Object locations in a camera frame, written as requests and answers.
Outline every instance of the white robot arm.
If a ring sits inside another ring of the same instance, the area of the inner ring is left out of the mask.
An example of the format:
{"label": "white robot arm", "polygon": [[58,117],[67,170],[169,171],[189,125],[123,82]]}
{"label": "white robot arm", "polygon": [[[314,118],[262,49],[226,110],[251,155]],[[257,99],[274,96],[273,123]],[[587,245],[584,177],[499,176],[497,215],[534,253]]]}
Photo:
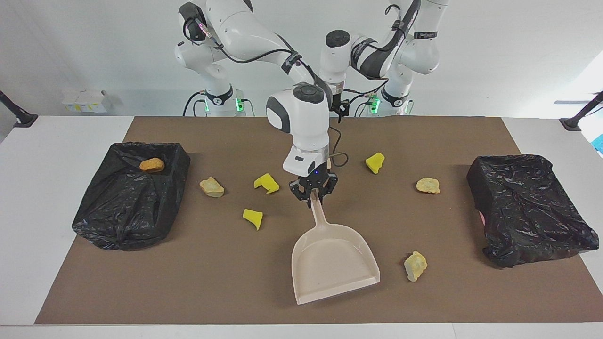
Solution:
{"label": "white robot arm", "polygon": [[[388,43],[381,48],[373,47],[373,39],[350,35],[343,30],[327,35],[321,52],[320,76],[333,88],[333,105],[344,106],[339,111],[337,107],[332,108],[339,117],[349,115],[348,107],[345,107],[347,102],[340,99],[348,66],[370,80],[387,76],[388,81],[379,92],[379,99],[384,103],[380,116],[402,112],[408,100],[413,71],[429,74],[437,68],[440,56],[434,39],[450,0],[412,0],[404,17],[400,11],[402,2],[390,0],[385,14],[391,7],[396,7],[399,17],[386,40]],[[414,27],[414,35],[408,34],[411,27]]]}
{"label": "white robot arm", "polygon": [[404,114],[413,72],[430,74],[440,64],[435,44],[438,27],[450,0],[421,0],[421,10],[413,26],[414,34],[402,44],[387,73],[389,81],[379,92],[380,115]]}
{"label": "white robot arm", "polygon": [[[297,181],[290,183],[291,191],[309,204],[311,191],[318,189],[322,201],[337,181],[336,175],[326,168],[330,87],[314,74],[287,41],[266,29],[252,10],[249,0],[187,2],[180,9],[180,23],[191,44],[186,48],[180,45],[177,57],[182,57],[187,68],[202,76],[209,75],[207,81],[215,85],[218,93],[231,87],[226,85],[221,68],[212,64],[223,59],[217,54],[237,63],[256,60],[274,63],[289,75],[295,85],[269,97],[268,120],[272,126],[293,136],[293,146],[283,163],[285,171],[298,176]],[[194,52],[188,54],[188,48]]]}
{"label": "white robot arm", "polygon": [[320,77],[333,90],[331,110],[340,118],[349,115],[349,103],[341,101],[347,68],[353,67],[370,80],[383,78],[419,13],[421,1],[413,0],[404,16],[400,8],[401,0],[390,0],[390,3],[385,14],[396,8],[398,17],[381,46],[377,46],[374,39],[361,34],[350,34],[344,30],[335,30],[327,34],[320,57]]}

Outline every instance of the dustpan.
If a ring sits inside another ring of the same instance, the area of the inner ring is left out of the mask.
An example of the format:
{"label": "dustpan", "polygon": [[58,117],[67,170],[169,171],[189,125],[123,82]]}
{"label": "dustpan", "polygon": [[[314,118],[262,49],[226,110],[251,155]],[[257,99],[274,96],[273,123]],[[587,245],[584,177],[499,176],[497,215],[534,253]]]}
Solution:
{"label": "dustpan", "polygon": [[297,240],[291,256],[297,304],[378,283],[379,267],[362,236],[347,226],[329,224],[315,191],[311,206],[316,226]]}

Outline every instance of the black stand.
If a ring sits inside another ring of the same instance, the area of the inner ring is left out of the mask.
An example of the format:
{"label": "black stand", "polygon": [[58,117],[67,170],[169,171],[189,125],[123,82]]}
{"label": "black stand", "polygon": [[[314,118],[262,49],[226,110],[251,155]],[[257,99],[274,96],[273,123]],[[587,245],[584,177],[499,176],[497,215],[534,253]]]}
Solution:
{"label": "black stand", "polygon": [[26,110],[12,102],[3,91],[0,90],[0,101],[17,117],[13,127],[29,127],[37,119],[37,114],[29,114]]}
{"label": "black stand", "polygon": [[580,112],[578,112],[578,114],[576,114],[576,116],[573,118],[559,119],[559,121],[561,121],[561,125],[563,125],[563,127],[565,127],[565,129],[568,131],[581,131],[580,127],[578,127],[578,121],[580,121],[580,119],[585,117],[586,114],[601,104],[601,101],[603,101],[603,91],[599,92],[599,94],[597,94],[594,99],[586,104],[586,106],[584,106],[584,108],[582,108]]}

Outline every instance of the dustpan handle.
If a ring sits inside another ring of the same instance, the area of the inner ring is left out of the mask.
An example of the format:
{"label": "dustpan handle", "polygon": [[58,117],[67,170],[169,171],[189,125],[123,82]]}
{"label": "dustpan handle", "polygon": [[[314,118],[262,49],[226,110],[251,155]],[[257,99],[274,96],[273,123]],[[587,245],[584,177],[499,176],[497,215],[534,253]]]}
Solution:
{"label": "dustpan handle", "polygon": [[314,214],[314,221],[316,221],[316,225],[326,224],[327,220],[324,217],[323,205],[318,199],[316,189],[312,190],[312,194],[310,195],[310,203],[312,206],[312,214]]}

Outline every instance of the green indicator light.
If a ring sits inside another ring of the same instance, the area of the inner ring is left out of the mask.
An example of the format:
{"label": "green indicator light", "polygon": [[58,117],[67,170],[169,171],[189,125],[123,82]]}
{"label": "green indicator light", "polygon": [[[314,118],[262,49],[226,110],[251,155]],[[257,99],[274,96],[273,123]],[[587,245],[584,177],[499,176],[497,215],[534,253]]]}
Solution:
{"label": "green indicator light", "polygon": [[239,100],[238,98],[235,98],[236,101],[236,110],[239,112],[243,112],[243,110],[245,109],[243,107],[243,103],[241,102],[241,100]]}
{"label": "green indicator light", "polygon": [[371,103],[371,113],[372,114],[377,114],[377,111],[379,110],[379,104],[381,103],[381,100],[377,97],[377,96],[373,96],[372,97],[373,102]]}

